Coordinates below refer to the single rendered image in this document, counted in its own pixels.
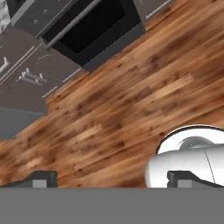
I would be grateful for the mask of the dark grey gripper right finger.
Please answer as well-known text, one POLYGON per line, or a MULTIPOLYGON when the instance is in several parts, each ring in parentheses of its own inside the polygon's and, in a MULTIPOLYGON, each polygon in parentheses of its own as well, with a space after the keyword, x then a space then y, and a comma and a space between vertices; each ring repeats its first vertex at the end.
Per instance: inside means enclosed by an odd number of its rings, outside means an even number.
POLYGON ((223 188, 223 185, 203 180, 190 171, 168 171, 167 179, 168 188, 223 188))

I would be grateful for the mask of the white round object black rim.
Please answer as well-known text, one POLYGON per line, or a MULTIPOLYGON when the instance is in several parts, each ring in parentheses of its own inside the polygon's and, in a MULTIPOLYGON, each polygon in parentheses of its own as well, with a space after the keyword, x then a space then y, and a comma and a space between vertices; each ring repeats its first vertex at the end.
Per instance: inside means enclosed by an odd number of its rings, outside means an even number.
POLYGON ((166 188, 168 172, 190 172, 201 182, 224 187, 224 128, 192 124, 165 135, 146 163, 146 186, 166 188))

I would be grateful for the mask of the dark grey oven black door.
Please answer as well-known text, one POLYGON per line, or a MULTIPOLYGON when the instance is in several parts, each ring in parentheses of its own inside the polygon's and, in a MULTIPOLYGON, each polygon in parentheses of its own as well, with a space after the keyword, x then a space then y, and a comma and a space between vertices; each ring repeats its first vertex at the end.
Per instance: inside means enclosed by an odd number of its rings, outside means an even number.
POLYGON ((145 28, 133 0, 6 0, 11 24, 88 71, 145 28))

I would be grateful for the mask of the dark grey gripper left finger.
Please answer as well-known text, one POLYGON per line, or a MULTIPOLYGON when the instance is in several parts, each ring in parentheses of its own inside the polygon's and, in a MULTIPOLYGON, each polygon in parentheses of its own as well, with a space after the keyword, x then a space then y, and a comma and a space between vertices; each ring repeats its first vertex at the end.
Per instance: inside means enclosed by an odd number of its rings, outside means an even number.
POLYGON ((5 185, 6 187, 17 188, 57 188, 57 172, 56 171, 34 171, 26 178, 14 181, 5 185))

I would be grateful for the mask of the dark brown drawer cupboard run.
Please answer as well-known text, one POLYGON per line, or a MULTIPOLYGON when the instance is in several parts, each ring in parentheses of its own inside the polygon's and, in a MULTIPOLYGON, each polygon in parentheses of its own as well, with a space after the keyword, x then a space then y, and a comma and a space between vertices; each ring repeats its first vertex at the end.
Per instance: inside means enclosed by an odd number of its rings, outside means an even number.
POLYGON ((45 114, 46 97, 80 70, 22 30, 9 26, 0 33, 0 107, 45 114))

